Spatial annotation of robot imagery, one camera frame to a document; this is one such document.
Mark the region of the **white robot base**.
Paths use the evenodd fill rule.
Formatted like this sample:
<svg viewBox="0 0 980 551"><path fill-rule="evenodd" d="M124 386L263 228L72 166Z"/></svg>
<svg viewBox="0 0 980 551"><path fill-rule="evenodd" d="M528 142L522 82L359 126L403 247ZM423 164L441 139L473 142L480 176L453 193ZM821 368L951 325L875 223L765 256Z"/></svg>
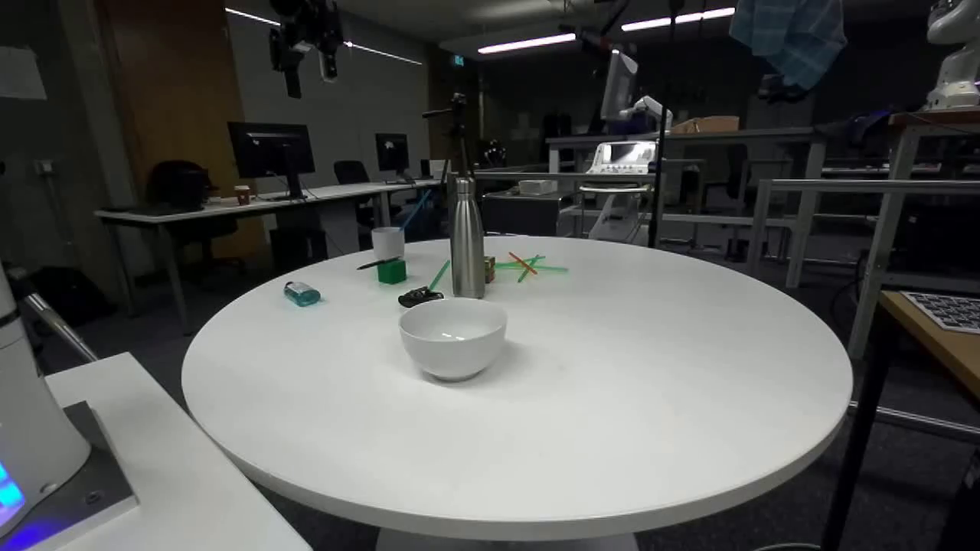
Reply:
<svg viewBox="0 0 980 551"><path fill-rule="evenodd" d="M84 400L56 400L0 276L0 551L52 548L130 505L103 424Z"/></svg>

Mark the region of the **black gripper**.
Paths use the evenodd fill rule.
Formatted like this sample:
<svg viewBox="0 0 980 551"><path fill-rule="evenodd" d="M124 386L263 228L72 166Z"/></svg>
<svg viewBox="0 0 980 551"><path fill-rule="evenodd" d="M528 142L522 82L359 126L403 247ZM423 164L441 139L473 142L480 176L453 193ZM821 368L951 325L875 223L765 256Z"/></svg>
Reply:
<svg viewBox="0 0 980 551"><path fill-rule="evenodd" d="M337 0L268 0L279 26L268 32L272 68L283 78L283 93L301 94L301 63L319 51L324 82L337 81L337 50L342 23Z"/></svg>

